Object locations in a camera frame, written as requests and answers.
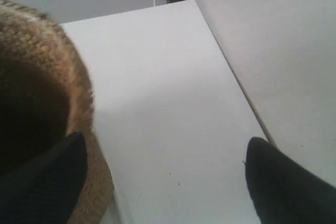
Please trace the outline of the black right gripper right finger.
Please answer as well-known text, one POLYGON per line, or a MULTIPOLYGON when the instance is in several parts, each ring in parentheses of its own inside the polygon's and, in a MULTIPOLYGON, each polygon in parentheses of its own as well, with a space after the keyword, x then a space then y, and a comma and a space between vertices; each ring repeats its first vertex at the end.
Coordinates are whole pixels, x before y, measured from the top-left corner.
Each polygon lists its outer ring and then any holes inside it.
POLYGON ((261 223, 335 223, 335 187, 262 138, 248 143, 245 178, 261 223))

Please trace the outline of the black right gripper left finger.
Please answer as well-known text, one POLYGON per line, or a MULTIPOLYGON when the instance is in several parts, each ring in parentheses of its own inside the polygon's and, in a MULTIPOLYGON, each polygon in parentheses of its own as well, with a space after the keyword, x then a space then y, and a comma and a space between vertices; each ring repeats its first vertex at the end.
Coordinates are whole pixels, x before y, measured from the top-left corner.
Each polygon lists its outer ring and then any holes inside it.
POLYGON ((1 223, 67 223, 87 178, 85 137, 74 132, 1 176, 1 223))

